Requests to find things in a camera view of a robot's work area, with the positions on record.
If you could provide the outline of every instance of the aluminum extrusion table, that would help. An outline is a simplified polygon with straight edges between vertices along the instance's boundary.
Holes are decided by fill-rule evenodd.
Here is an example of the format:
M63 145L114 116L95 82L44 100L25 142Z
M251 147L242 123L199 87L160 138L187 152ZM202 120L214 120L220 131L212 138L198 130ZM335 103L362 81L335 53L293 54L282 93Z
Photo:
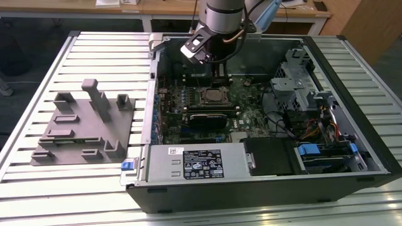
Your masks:
M128 156L139 155L147 99L148 33L82 32L68 37L0 153L0 225L401 225L402 179L338 202L146 214L120 186L120 164L30 165L58 91L87 98L82 80L95 78L106 95L136 99ZM314 38L397 160L402 163L402 103L347 41ZM329 88L322 76L318 79Z

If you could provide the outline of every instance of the black side panel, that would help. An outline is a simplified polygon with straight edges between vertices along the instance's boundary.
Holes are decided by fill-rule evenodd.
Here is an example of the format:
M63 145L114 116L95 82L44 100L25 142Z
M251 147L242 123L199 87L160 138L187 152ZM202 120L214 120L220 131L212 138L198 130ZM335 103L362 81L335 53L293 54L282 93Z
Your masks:
M371 187L386 177L172 185L152 187L152 190L148 187L134 188L131 186L127 192L146 213L184 212L331 202L355 191Z
M365 138L379 157L379 160L393 174L399 174L402 176L402 168L395 160L385 142L382 141L381 136L378 135L363 111L361 110L355 100L353 99L351 94L349 93L331 65L329 64L325 55L322 54L313 38L310 36L303 37L307 47L314 55L315 60L318 61L318 66L321 67L323 73L327 76L329 82L331 83L335 92L339 95L341 101L343 102L346 109L363 133Z

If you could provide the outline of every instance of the yellow wire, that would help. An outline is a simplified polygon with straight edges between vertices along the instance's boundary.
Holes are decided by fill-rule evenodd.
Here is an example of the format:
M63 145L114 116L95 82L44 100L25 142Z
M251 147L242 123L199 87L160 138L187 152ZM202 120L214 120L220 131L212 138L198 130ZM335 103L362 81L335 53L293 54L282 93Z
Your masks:
M319 128L315 128L315 130L313 130L313 131L302 138L302 140L306 139L307 137L313 136L318 131L319 131Z

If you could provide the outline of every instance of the warning label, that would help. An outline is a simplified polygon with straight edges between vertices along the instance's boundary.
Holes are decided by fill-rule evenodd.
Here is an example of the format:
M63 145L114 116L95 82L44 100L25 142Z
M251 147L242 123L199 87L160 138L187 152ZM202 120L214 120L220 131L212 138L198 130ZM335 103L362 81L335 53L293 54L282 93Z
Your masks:
M223 178L220 150L183 151L184 178Z

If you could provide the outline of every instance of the white label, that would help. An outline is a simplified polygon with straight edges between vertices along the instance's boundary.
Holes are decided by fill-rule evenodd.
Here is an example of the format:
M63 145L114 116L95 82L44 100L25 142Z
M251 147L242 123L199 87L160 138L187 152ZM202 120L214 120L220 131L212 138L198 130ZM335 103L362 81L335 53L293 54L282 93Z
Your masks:
M138 10L122 10L122 13L139 13Z
M170 154L183 154L184 148L183 147L170 147Z

